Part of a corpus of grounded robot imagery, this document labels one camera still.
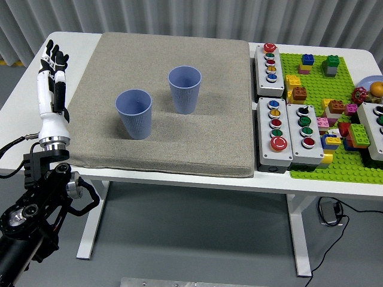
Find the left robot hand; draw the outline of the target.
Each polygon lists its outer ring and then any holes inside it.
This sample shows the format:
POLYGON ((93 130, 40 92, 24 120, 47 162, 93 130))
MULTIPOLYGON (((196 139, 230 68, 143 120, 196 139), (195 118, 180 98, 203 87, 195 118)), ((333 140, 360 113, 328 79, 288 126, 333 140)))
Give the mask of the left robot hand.
POLYGON ((39 142, 62 141, 69 145, 69 112, 65 107, 66 69, 69 56, 49 40, 43 49, 37 76, 37 96, 42 128, 39 142))

